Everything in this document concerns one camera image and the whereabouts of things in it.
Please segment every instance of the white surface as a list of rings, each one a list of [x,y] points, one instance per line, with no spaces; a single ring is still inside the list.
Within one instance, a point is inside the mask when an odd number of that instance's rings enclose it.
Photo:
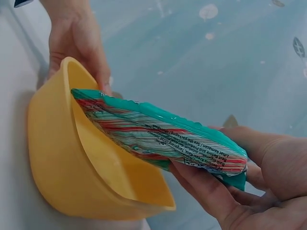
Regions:
[[[140,222],[64,216],[41,197],[31,176],[26,108],[47,72],[50,21],[38,1],[13,9],[0,0],[0,226],[2,230],[137,230]]]

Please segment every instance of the bowl rim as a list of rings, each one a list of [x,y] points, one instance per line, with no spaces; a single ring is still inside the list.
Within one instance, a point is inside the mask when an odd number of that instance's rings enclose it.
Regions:
[[[96,178],[99,180],[99,182],[103,185],[103,187],[106,189],[106,192],[108,193],[108,197],[113,201],[116,202],[118,204],[121,205],[125,205],[125,206],[132,206],[132,205],[137,205],[140,208],[143,209],[150,209],[150,210],[154,210],[154,209],[158,209],[158,210],[167,210],[167,211],[172,211],[176,209],[176,204],[174,201],[174,198],[172,196],[172,193],[165,181],[164,176],[162,175],[162,179],[164,180],[170,195],[172,197],[172,206],[160,206],[160,205],[155,205],[155,204],[150,204],[150,203],[144,203],[138,200],[133,200],[133,199],[129,199],[129,198],[125,198],[123,196],[121,196],[120,194],[118,194],[117,192],[115,192],[104,180],[103,178],[99,175],[99,173],[97,172],[97,169],[94,167],[94,165],[91,163],[90,158],[88,157],[85,149],[83,148],[82,145],[82,141],[81,138],[79,136],[79,132],[78,132],[78,128],[76,125],[76,119],[75,119],[75,115],[72,109],[72,105],[71,105],[71,100],[72,100],[72,96],[71,96],[71,89],[70,89],[70,84],[69,84],[69,74],[68,74],[68,68],[69,68],[69,64],[70,63],[74,63],[78,66],[78,68],[80,68],[81,71],[84,72],[84,74],[88,77],[88,80],[92,81],[93,83],[97,84],[96,80],[92,77],[92,75],[87,71],[87,69],[76,59],[74,59],[73,57],[66,57],[62,60],[61,65],[60,65],[60,69],[59,71],[62,71],[62,76],[63,76],[63,84],[64,84],[64,93],[65,93],[65,104],[67,105],[68,108],[68,113],[69,116],[71,117],[71,122],[72,122],[72,127],[73,127],[73,131],[74,134],[76,136],[77,139],[77,144],[79,146],[80,151],[82,152],[82,154],[85,156],[86,161],[88,162],[89,167],[91,168],[91,170],[93,171],[94,175],[96,176]]]

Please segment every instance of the wrist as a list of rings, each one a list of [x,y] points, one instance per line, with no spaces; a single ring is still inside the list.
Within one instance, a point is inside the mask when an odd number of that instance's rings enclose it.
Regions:
[[[40,0],[51,22],[62,19],[80,18],[91,13],[89,0]]]

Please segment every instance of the snack wrapper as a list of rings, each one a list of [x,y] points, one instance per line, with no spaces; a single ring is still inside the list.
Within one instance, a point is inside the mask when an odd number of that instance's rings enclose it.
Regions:
[[[88,119],[134,156],[167,171],[170,159],[204,168],[225,184],[244,190],[247,154],[220,131],[149,103],[109,97],[98,90],[71,93]]]

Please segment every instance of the right hand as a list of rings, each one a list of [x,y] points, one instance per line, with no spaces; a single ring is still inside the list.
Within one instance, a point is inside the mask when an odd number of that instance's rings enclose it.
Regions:
[[[244,148],[248,181],[262,197],[226,187],[205,170],[173,162],[171,172],[224,230],[307,229],[307,138],[221,128]]]

